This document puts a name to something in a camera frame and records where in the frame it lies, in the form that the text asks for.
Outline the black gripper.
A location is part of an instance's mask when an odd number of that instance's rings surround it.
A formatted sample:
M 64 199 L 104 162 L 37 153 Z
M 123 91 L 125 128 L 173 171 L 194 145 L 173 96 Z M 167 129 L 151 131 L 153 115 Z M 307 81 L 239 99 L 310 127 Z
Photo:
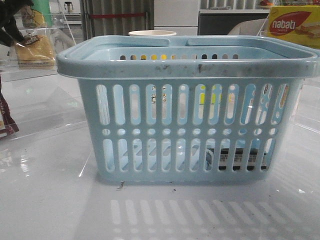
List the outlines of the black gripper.
M 33 6 L 32 0 L 1 0 L 0 1 L 0 44 L 10 47 L 14 41 L 23 42 L 24 37 L 19 31 L 14 15 L 25 6 Z

